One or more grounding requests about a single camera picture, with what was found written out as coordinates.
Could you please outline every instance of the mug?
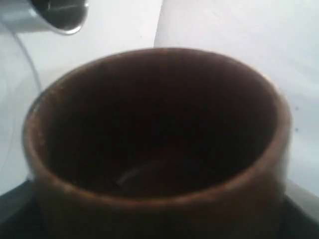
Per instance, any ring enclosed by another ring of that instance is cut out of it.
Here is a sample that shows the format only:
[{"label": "mug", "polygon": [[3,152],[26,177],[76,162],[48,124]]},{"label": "mug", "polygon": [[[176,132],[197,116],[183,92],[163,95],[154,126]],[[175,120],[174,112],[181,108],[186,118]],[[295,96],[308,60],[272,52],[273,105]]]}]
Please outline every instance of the mug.
[{"label": "mug", "polygon": [[43,218],[61,239],[273,239],[291,116],[220,54],[116,54],[66,74],[23,129]]}]

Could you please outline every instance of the dark tray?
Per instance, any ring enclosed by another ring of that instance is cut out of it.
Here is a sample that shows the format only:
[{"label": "dark tray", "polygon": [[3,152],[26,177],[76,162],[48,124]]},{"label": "dark tray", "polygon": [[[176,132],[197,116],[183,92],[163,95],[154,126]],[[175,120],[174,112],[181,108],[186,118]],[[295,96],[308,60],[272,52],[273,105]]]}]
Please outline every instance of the dark tray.
[{"label": "dark tray", "polygon": [[[19,190],[25,193],[25,187],[30,188],[28,184],[24,184],[11,194],[16,197]],[[34,199],[0,225],[0,239],[51,238],[43,225],[39,207]],[[307,217],[289,198],[286,198],[278,239],[319,239],[319,225]]]}]

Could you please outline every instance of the ceramic cup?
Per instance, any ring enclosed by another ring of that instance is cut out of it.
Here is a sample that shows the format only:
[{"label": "ceramic cup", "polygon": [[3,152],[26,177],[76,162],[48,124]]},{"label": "ceramic cup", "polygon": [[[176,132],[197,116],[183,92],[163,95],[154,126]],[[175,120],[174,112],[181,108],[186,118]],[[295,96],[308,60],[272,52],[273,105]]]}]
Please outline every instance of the ceramic cup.
[{"label": "ceramic cup", "polygon": [[147,49],[63,76],[34,102],[23,144],[61,239],[273,239],[290,112],[229,57]]}]

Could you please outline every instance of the stainless steel pitcher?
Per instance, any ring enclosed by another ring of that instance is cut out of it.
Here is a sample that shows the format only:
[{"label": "stainless steel pitcher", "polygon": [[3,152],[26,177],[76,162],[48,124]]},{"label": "stainless steel pitcher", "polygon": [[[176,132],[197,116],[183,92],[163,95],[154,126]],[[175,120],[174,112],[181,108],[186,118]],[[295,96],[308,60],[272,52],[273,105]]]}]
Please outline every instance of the stainless steel pitcher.
[{"label": "stainless steel pitcher", "polygon": [[78,32],[88,13],[88,0],[0,0],[0,19],[15,32]]}]

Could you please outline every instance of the metal object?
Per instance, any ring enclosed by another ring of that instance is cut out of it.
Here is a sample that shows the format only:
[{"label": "metal object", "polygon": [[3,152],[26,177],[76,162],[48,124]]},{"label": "metal object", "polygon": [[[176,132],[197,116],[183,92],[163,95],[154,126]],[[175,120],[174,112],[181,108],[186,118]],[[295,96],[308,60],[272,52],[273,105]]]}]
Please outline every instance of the metal object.
[{"label": "metal object", "polygon": [[0,18],[15,32],[78,32],[88,13],[87,0],[0,0]]}]

